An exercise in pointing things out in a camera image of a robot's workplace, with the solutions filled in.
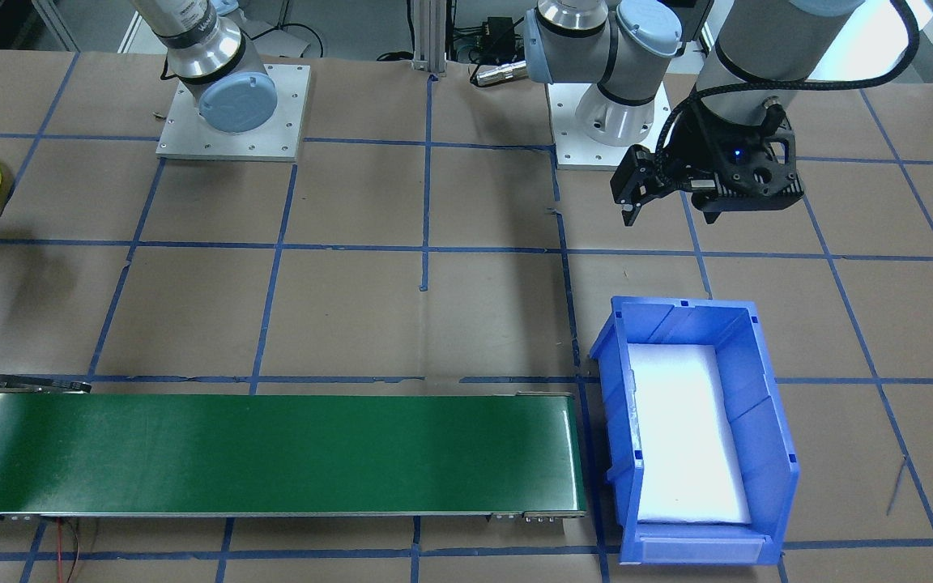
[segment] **blue tape grid line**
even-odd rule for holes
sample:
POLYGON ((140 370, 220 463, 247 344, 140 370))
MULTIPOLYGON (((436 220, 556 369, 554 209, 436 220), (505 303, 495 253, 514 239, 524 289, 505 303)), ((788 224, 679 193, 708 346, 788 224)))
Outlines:
MULTIPOLYGON (((815 229, 816 236, 819 239, 819 244, 822 246, 823 252, 829 255, 829 247, 826 245, 826 239, 823 236, 822 229, 819 226, 819 221, 816 220, 816 214, 812 210, 812 205, 810 202, 808 202, 807 197, 803 198, 803 202, 808 211, 808 217, 812 219, 812 226, 815 229)), ((930 502, 928 502, 927 494, 923 490, 921 480, 919 480, 919 475, 917 473, 917 469, 915 469, 914 460, 912 460, 912 457, 910 456, 910 450, 906 447, 906 442, 903 439, 902 432, 899 429, 899 424, 897 424, 895 412, 892 410, 891 402, 888 402, 888 395, 884 394, 884 384, 880 383, 879 381, 877 367, 874 365, 873 355, 870 354, 870 347, 869 344, 867 344, 866 336, 863 336, 863 329, 858 323, 858 318, 855 317, 855 310, 852 307, 851 299, 848 298, 848 292, 845 291, 845 285, 841 281, 841 274, 839 270, 837 270, 836 263, 834 263, 832 258, 827 259, 827 263, 830 266, 830 273, 833 274, 833 281, 837 285, 837 291, 841 294, 841 301, 844 302, 845 311, 848 312, 848 318, 851 320, 852 328, 854 329, 855 336, 858 339, 859 347, 862 348, 863 357, 866 358, 866 363, 867 366, 869 366, 870 374, 875 381, 874 385, 877 388, 877 393, 880 396, 881 402, 884 404, 885 412, 888 413, 888 421, 891 422, 893 434, 895 434, 895 438, 897 442, 899 442, 900 450, 902 450, 902 453, 906 457, 907 468, 910 470, 912 483, 914 483, 915 487, 917 487, 917 493, 919 494, 919 498, 921 498, 923 510, 925 510, 928 521, 931 523, 931 529, 933 530, 933 510, 931 509, 930 502)))
POLYGON ((114 295, 110 299, 110 307, 107 308, 107 315, 103 320, 103 327, 100 328, 100 336, 96 340, 96 348, 92 351, 92 360, 88 363, 88 376, 96 374, 96 368, 100 365, 100 357, 103 355, 103 346, 107 343, 107 334, 110 332, 110 325, 114 322, 114 314, 117 313, 117 304, 121 300, 121 291, 125 289, 125 281, 129 279, 129 273, 132 270, 132 262, 136 250, 139 249, 139 237, 142 236, 143 228, 146 225, 146 217, 149 216, 149 209, 153 204, 153 197, 156 196, 156 188, 160 184, 160 177, 164 174, 165 160, 162 158, 156 165, 156 172, 153 173, 153 182, 149 187, 149 193, 146 194, 146 202, 143 204, 142 213, 139 215, 139 223, 129 242, 129 253, 125 257, 125 266, 121 268, 121 273, 117 277, 117 284, 114 287, 114 295))
MULTIPOLYGON (((36 532, 37 540, 32 540, 30 550, 26 552, 0 552, 0 562, 25 562, 28 565, 41 561, 55 561, 55 551, 38 551, 42 539, 45 538, 45 528, 52 521, 41 521, 41 535, 36 532)), ((845 549, 933 549, 933 538, 868 538, 868 539, 839 539, 839 540, 795 540, 784 543, 785 551, 825 551, 845 549)), ((608 546, 608 553, 618 553, 618 546, 608 546)), ((596 546, 566 546, 566 547, 449 547, 449 549, 419 550, 420 558, 428 557, 519 557, 536 555, 588 555, 599 554, 596 546)), ((233 551, 225 546, 223 535, 223 550, 218 551, 165 551, 165 552, 129 552, 129 551, 96 551, 82 553, 81 560, 110 561, 110 560, 137 560, 137 561, 170 561, 170 560, 396 560, 397 558, 412 558, 412 547, 408 549, 263 549, 233 551)), ((74 553, 64 551, 64 561, 73 560, 74 553)))
POLYGON ((38 558, 38 547, 41 547, 41 539, 42 536, 45 536, 45 525, 47 524, 47 521, 40 521, 37 528, 34 529, 30 549, 23 558, 23 571, 19 574, 19 583, 28 583, 31 580, 31 571, 34 569, 34 561, 38 558))
POLYGON ((780 583, 790 583, 790 578, 787 576, 787 568, 784 567, 785 557, 780 557, 780 562, 777 562, 777 573, 780 573, 780 583))
POLYGON ((225 567, 229 561, 229 547, 232 543, 232 528, 236 519, 225 519, 225 531, 222 533, 222 550, 218 554, 218 571, 215 571, 215 583, 225 581, 225 567))
POLYGON ((412 517, 412 546, 410 547, 410 583, 420 583, 420 535, 423 530, 420 517, 412 517))
MULTIPOLYGON (((551 155, 551 162, 554 164, 554 174, 552 174, 552 184, 554 190, 559 191, 556 184, 556 157, 551 155)), ((586 447, 586 478, 589 480, 589 494, 592 502, 591 516, 593 529, 596 531, 596 551, 599 557, 600 579, 603 583, 611 582, 611 568, 607 562, 607 540, 603 532, 603 509, 600 505, 600 490, 603 486, 603 477, 600 475, 599 468, 596 466, 596 445, 593 439, 592 417, 589 413, 589 394, 586 390, 586 382, 582 379, 582 350, 578 346, 578 327, 574 312, 574 290, 571 285, 571 261, 567 254, 567 229, 564 228, 564 216, 557 211, 556 232, 560 239, 560 268, 563 270, 564 277, 564 296, 567 304, 567 325, 571 333, 571 359, 574 367, 574 383, 578 391, 578 405, 582 413, 582 436, 585 439, 586 447)))
POLYGON ((45 117, 42 118, 41 125, 38 126, 38 133, 33 136, 34 140, 31 143, 31 147, 28 148, 27 154, 23 157, 23 163, 19 166, 19 170, 16 170, 14 184, 10 187, 10 192, 6 193, 5 202, 2 204, 2 209, 0 210, 0 220, 2 220, 2 215, 5 213, 5 206, 10 203, 12 196, 14 196, 16 192, 16 186, 23 180, 23 175, 27 172, 31 159, 34 158, 34 151, 38 148, 41 136, 44 135, 45 128, 49 126, 49 119, 52 119, 53 113, 56 112, 56 107, 60 104, 60 97, 63 96, 63 90, 66 89, 67 82, 70 81, 70 75, 74 73, 75 64, 78 64, 77 53, 71 58, 70 65, 67 67, 66 73, 63 74, 62 81, 60 81, 60 86, 56 89, 56 95, 53 96, 52 103, 49 103, 49 110, 45 112, 45 117))
MULTIPOLYGON (((45 377, 44 372, 19 372, 21 376, 45 377)), ((83 383, 204 383, 204 384, 249 384, 254 377, 182 377, 175 374, 49 374, 60 381, 82 381, 83 383)), ((403 381, 426 381, 427 377, 333 377, 333 376, 282 376, 282 374, 259 374, 259 383, 271 384, 395 384, 403 381)), ((570 385, 574 383, 598 385, 599 377, 462 377, 458 383, 519 384, 519 385, 570 385)), ((933 385, 933 377, 777 377, 780 385, 933 385)))
POLYGON ((290 167, 290 180, 286 187, 286 202, 283 203, 283 215, 279 225, 279 235, 275 238, 275 254, 273 255, 273 266, 269 273, 269 289, 266 292, 266 305, 262 310, 262 331, 258 333, 258 347, 254 352, 254 366, 251 370, 251 387, 248 394, 257 394, 258 383, 262 377, 262 359, 266 354, 266 340, 269 338, 269 322, 271 320, 271 306, 275 299, 275 282, 279 280, 280 263, 283 259, 283 240, 286 237, 286 229, 290 222, 290 211, 293 206, 293 191, 295 191, 297 182, 297 166, 290 167))
POLYGON ((434 83, 436 74, 427 76, 427 116, 425 126, 425 140, 423 147, 423 244, 421 252, 422 274, 420 275, 420 292, 430 288, 430 170, 433 143, 431 143, 434 121, 434 83))
MULTIPOLYGON (((906 182, 908 185, 910 185, 912 194, 914 195, 915 199, 917 199, 917 204, 919 207, 921 207, 923 218, 926 219, 933 232, 933 220, 931 219, 931 215, 928 213, 927 207, 923 205, 923 201, 917 192, 917 187, 915 187, 914 182, 910 177, 910 173, 906 169, 905 164, 902 162, 902 159, 899 156, 899 151, 897 151, 895 148, 895 143, 893 143, 892 138, 888 136, 888 131, 884 128, 884 123, 881 123, 880 117, 877 115, 876 110, 874 110, 873 104, 870 103, 869 96, 867 96, 865 90, 859 89, 859 95, 863 97, 863 103, 866 104, 867 110, 869 110, 870 115, 873 116, 873 121, 877 124, 877 129, 880 130, 881 136, 884 136, 884 141, 888 144, 888 149, 891 149, 892 155, 895 156, 895 161, 899 164, 899 169, 902 170, 903 177, 906 178, 906 182)), ((816 223, 815 215, 812 211, 812 206, 811 204, 807 203, 807 200, 806 204, 808 208, 808 214, 813 218, 813 224, 816 226, 817 235, 819 235, 819 226, 816 223)), ((823 245, 823 252, 829 253, 826 248, 826 240, 822 239, 822 236, 820 236, 820 240, 823 245)), ((845 294, 844 285, 841 284, 841 277, 840 275, 837 275, 837 271, 833 266, 833 262, 830 262, 830 265, 832 265, 832 269, 834 269, 834 278, 837 280, 837 289, 840 289, 841 296, 843 296, 846 306, 850 306, 847 295, 845 294)), ((867 347, 866 339, 863 338, 862 329, 859 328, 858 321, 856 321, 855 314, 850 307, 849 313, 851 314, 852 325, 855 328, 855 334, 858 335, 859 344, 863 347, 863 354, 866 355, 867 364, 870 365, 870 373, 873 374, 873 377, 876 379, 879 376, 877 373, 877 368, 873 363, 873 357, 871 357, 869 347, 867 347)), ((931 530, 933 530, 933 510, 931 509, 931 503, 928 500, 927 492, 923 490, 923 484, 919 478, 917 466, 914 464, 914 459, 910 455, 910 448, 906 446, 906 440, 902 436, 902 431, 899 428, 899 421, 897 421, 895 411, 892 409, 892 403, 888 400, 888 394, 886 394, 884 391, 884 385, 878 384, 877 392, 878 395, 880 395, 880 401, 884 404, 885 412, 888 413, 888 421, 891 422, 892 431, 895 432, 895 438, 897 439, 897 442, 899 442, 899 447, 902 449, 902 453, 906 457, 906 467, 910 469, 910 478, 912 479, 912 483, 915 484, 915 487, 917 487, 917 493, 919 494, 919 498, 921 498, 923 509, 925 509, 925 512, 927 513, 928 521, 931 523, 931 530)))
MULTIPOLYGON (((0 245, 41 245, 63 247, 127 247, 130 240, 94 239, 0 239, 0 245)), ((170 247, 201 249, 274 249, 272 243, 224 242, 223 240, 137 240, 137 247, 170 247)), ((347 245, 340 243, 282 243, 284 250, 300 251, 386 251, 394 253, 522 253, 557 255, 559 248, 548 247, 453 247, 422 245, 347 245)), ((667 257, 697 257, 696 251, 674 249, 567 249, 570 255, 640 255, 667 257)), ((760 251, 700 251, 704 257, 751 259, 844 259, 851 262, 933 262, 932 255, 865 255, 760 251)))
POLYGON ((917 199, 917 204, 921 212, 923 213, 923 218, 926 219, 927 224, 933 232, 933 219, 931 218, 931 213, 927 210, 927 206, 923 203, 921 195, 917 190, 917 185, 914 184, 914 180, 910 176, 910 171, 906 168, 905 163, 902 161, 902 158, 899 156, 899 151, 895 148, 895 143, 892 143, 892 138, 888 136, 888 131, 884 129, 884 123, 881 123, 880 117, 877 116, 877 111, 874 110, 873 104, 870 103, 870 97, 866 95, 865 90, 859 89, 859 95, 863 97, 863 103, 866 104, 867 109, 870 110, 870 115, 873 116, 873 121, 877 124, 877 129, 880 130, 882 136, 884 136, 884 141, 888 144, 888 149, 891 149, 892 155, 895 156, 895 162, 899 165, 899 169, 902 170, 902 176, 906 178, 906 184, 910 185, 910 191, 914 193, 914 198, 917 199))
POLYGON ((689 204, 686 202, 686 193, 679 192, 679 198, 682 200, 682 211, 686 214, 686 224, 689 226, 689 237, 693 242, 693 255, 697 258, 697 269, 701 270, 701 281, 704 284, 704 292, 708 299, 714 299, 711 292, 711 280, 708 279, 708 268, 704 265, 704 254, 701 251, 700 237, 697 237, 697 226, 693 222, 693 213, 689 210, 689 204))

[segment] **conveyor belt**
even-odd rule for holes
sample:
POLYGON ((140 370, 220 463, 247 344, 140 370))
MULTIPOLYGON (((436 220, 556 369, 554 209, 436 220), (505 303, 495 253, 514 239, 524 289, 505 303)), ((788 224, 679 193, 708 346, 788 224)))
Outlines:
POLYGON ((0 517, 585 513, 568 395, 0 394, 0 517))

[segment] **black cable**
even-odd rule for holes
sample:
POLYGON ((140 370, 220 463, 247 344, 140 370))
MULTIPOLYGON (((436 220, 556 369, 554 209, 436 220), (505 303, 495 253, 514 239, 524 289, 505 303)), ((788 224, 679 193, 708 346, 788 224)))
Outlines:
POLYGON ((379 62, 407 62, 412 60, 412 53, 408 51, 391 51, 377 57, 379 62))
POLYGON ((275 25, 274 27, 271 27, 270 29, 263 30, 262 32, 255 34, 255 36, 251 36, 251 40, 258 40, 258 38, 262 38, 263 36, 265 36, 266 34, 269 34, 270 32, 275 32, 277 30, 283 30, 288 26, 297 26, 299 28, 303 28, 304 30, 307 30, 308 32, 311 32, 312 36, 315 37, 315 40, 317 40, 319 44, 319 56, 317 58, 322 59, 322 56, 326 54, 326 50, 322 47, 322 38, 319 36, 318 32, 315 32, 315 29, 313 29, 312 27, 308 25, 305 25, 304 23, 299 23, 299 22, 279 23, 279 25, 275 25))
MULTIPOLYGON (((677 106, 671 110, 671 113, 667 115, 662 132, 660 132, 658 136, 658 146, 654 149, 654 171, 656 172, 658 180, 663 184, 670 184, 671 182, 664 176, 663 171, 664 158, 666 158, 666 154, 664 154, 664 143, 667 140, 667 135, 671 132, 671 126, 674 125, 679 114, 681 114, 682 110, 688 107, 689 104, 696 102, 696 100, 703 100, 705 97, 722 96, 726 93, 738 93, 741 91, 847 91, 851 89, 869 89, 870 87, 877 87, 895 80, 899 74, 902 74, 902 71, 906 70, 906 67, 910 66, 910 63, 914 62, 914 57, 917 56, 917 51, 919 49, 919 29, 917 16, 914 15, 914 12, 910 9, 910 5, 907 4, 905 0, 891 0, 891 3, 905 26, 907 43, 906 48, 902 52, 902 58, 899 59, 899 62, 895 63, 895 66, 892 67, 888 73, 859 81, 765 81, 761 83, 734 83, 732 85, 710 87, 690 93, 685 100, 677 104, 677 106)), ((676 185, 676 187, 678 187, 677 189, 681 189, 681 185, 676 185)))
POLYGON ((171 73, 168 74, 168 57, 164 57, 164 68, 160 70, 160 81, 167 81, 169 79, 174 79, 178 77, 177 74, 171 73))
POLYGON ((313 29, 312 27, 310 27, 310 26, 308 26, 308 25, 304 25, 303 23, 299 23, 299 22, 281 23, 281 25, 279 25, 279 29, 280 29, 280 30, 283 30, 283 29, 285 29, 285 28, 288 27, 288 26, 296 26, 297 28, 303 28, 304 30, 307 30, 308 32, 311 32, 311 33, 312 33, 312 36, 315 37, 315 40, 318 40, 318 41, 319 41, 319 58, 322 59, 323 55, 326 55, 326 51, 325 51, 325 49, 322 47, 322 37, 319 36, 319 33, 318 33, 318 32, 315 32, 315 29, 313 29))
POLYGON ((81 556, 81 535, 79 534, 80 524, 74 525, 70 523, 70 520, 63 521, 63 524, 66 524, 70 527, 70 534, 74 536, 75 540, 75 556, 74 560, 70 562, 70 573, 67 573, 66 583, 70 583, 70 579, 75 575, 75 568, 78 567, 78 558, 81 556))
POLYGON ((495 45, 498 45, 498 44, 499 44, 499 41, 500 41, 500 40, 503 40, 503 37, 504 37, 504 36, 507 36, 507 34, 508 34, 511 30, 515 30, 516 28, 518 28, 518 24, 521 23, 521 22, 523 22, 524 19, 525 19, 525 18, 523 18, 523 16, 521 16, 521 18, 519 18, 519 19, 516 19, 516 21, 513 22, 513 26, 511 26, 510 28, 507 28, 506 30, 504 30, 504 31, 502 32, 502 34, 500 34, 499 36, 497 36, 496 39, 492 41, 492 44, 489 45, 488 48, 485 49, 484 52, 482 52, 482 53, 478 56, 478 58, 477 58, 478 63, 477 63, 477 66, 474 67, 474 73, 470 73, 470 82, 471 82, 471 85, 475 85, 475 86, 477 85, 477 71, 481 69, 481 60, 484 59, 484 56, 485 56, 485 55, 488 55, 488 53, 492 51, 492 47, 495 47, 495 45))
POLYGON ((408 41, 415 53, 415 28, 412 27, 412 0, 405 0, 405 22, 408 22, 408 41))

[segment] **blue joint cap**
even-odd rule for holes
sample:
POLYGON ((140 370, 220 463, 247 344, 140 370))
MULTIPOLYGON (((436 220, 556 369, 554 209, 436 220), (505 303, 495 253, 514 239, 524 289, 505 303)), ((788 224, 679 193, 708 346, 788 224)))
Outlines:
POLYGON ((215 12, 218 12, 219 16, 228 15, 240 7, 238 0, 211 0, 211 4, 215 5, 215 12))
POLYGON ((618 5, 622 30, 651 53, 674 57, 682 37, 679 16, 658 0, 622 0, 618 5))
POLYGON ((200 96, 200 115, 222 132, 248 132, 275 111, 275 82, 264 73, 237 73, 215 81, 200 96))

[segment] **metal mounting plate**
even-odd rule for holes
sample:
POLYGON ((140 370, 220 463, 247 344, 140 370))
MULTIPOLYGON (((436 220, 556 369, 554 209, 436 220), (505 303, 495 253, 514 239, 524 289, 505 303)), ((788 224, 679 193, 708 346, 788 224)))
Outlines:
POLYGON ((241 134, 219 132, 200 117, 193 96, 179 83, 156 154, 178 160, 296 162, 311 67, 266 64, 266 69, 279 93, 279 103, 269 121, 241 134))
MULTIPOLYGON (((607 170, 618 167, 628 147, 609 147, 590 138, 574 119, 574 109, 585 95, 588 83, 554 83, 548 85, 549 121, 556 141, 556 166, 566 170, 607 170)), ((658 134, 670 112, 664 85, 654 97, 654 123, 640 144, 653 151, 658 134)))

